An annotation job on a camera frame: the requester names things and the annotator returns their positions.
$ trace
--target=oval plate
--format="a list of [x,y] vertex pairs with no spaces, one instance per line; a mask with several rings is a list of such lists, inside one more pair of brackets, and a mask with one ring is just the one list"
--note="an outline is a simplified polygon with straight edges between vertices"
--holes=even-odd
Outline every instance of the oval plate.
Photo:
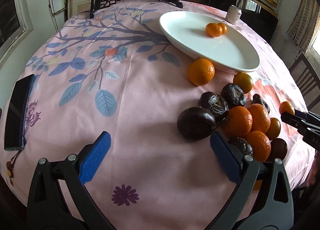
[[224,71],[253,72],[260,66],[257,51],[238,31],[228,25],[228,32],[220,37],[209,37],[205,32],[208,23],[221,21],[194,12],[168,12],[159,19],[167,39],[191,58],[210,60]]

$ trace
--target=pink tablecloth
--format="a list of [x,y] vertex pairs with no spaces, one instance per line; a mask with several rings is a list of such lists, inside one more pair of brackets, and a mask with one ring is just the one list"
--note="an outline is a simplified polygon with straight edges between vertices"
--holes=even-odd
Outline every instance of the pink tablecloth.
[[[235,184],[228,181],[209,139],[187,143],[178,133],[177,116],[196,106],[205,91],[220,93],[232,81],[217,71],[204,87],[195,87],[186,71],[191,58],[161,33],[159,17],[177,7],[154,0],[125,0],[99,10],[95,18],[74,16],[28,62],[21,77],[36,82],[26,120],[27,145],[14,166],[12,191],[27,203],[37,161],[65,159],[92,143],[102,131],[112,146],[95,177],[85,186],[119,230],[204,229],[217,215]],[[184,2],[194,11],[224,21],[225,12]],[[272,48],[245,23],[233,26],[257,50],[261,68],[251,73],[259,93],[280,119],[280,102],[306,111],[288,69]],[[7,108],[1,122],[1,174],[9,181],[3,149]],[[294,128],[282,124],[289,146],[284,160],[291,187],[305,179],[314,150]],[[244,208],[248,215],[257,192]],[[78,212],[66,193],[74,215]]]

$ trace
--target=dark purple fruit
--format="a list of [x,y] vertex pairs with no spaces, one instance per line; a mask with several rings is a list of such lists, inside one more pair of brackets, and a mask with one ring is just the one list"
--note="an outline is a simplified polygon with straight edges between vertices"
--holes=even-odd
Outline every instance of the dark purple fruit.
[[199,141],[209,137],[216,128],[213,114],[201,107],[190,107],[178,117],[177,127],[187,140]]
[[283,160],[288,152],[288,146],[285,140],[277,138],[271,141],[271,152],[267,158],[267,162],[273,162],[274,159],[279,158]]
[[262,104],[265,107],[265,109],[267,109],[267,112],[270,113],[269,105],[261,98],[260,95],[254,94],[252,97],[252,103],[253,104]]
[[247,101],[242,89],[233,83],[225,85],[221,96],[227,101],[229,109],[235,106],[244,106]]
[[252,147],[245,139],[242,138],[231,138],[228,141],[229,144],[237,146],[237,148],[241,151],[243,155],[252,155],[253,150]]
[[205,92],[201,95],[198,106],[208,109],[215,117],[216,122],[222,121],[228,114],[228,104],[220,95]]

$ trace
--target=white can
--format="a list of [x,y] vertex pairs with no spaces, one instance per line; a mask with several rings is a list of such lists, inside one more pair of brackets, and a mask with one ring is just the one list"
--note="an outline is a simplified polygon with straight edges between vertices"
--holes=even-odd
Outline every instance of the white can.
[[231,5],[226,16],[226,21],[232,24],[237,24],[238,20],[241,17],[241,14],[242,11],[239,8],[237,8],[234,5]]

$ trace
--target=person's hand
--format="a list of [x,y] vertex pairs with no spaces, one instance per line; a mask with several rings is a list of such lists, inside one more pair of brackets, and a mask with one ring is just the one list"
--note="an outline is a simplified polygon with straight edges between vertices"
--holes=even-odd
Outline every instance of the person's hand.
[[318,174],[318,157],[319,157],[319,152],[316,151],[315,154],[315,159],[313,160],[312,166],[311,166],[311,170],[310,173],[308,175],[307,178],[307,187],[310,187],[311,185],[313,185],[314,183],[316,183],[316,175]]

